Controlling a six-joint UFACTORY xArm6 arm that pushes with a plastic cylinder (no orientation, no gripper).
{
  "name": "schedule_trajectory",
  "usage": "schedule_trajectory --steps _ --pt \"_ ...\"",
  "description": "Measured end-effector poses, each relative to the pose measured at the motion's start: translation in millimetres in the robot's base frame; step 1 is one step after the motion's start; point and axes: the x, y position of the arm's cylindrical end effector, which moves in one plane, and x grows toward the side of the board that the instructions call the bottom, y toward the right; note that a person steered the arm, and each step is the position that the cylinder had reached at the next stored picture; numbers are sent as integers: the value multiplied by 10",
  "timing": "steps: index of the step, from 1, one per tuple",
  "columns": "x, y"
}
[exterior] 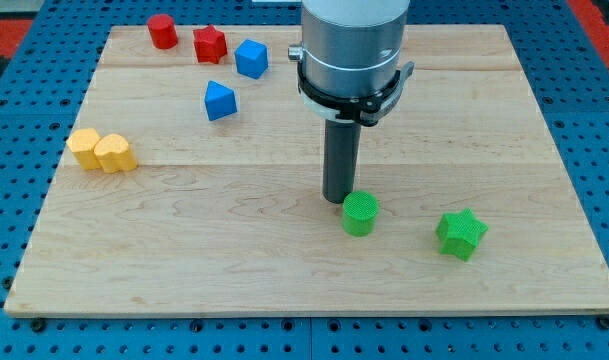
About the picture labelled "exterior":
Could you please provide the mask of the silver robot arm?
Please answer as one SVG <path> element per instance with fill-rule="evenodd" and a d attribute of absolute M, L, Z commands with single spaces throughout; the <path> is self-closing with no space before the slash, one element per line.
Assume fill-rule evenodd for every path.
<path fill-rule="evenodd" d="M 414 64 L 398 65 L 409 0 L 303 0 L 298 91 L 318 116 L 372 127 L 401 97 Z"/>

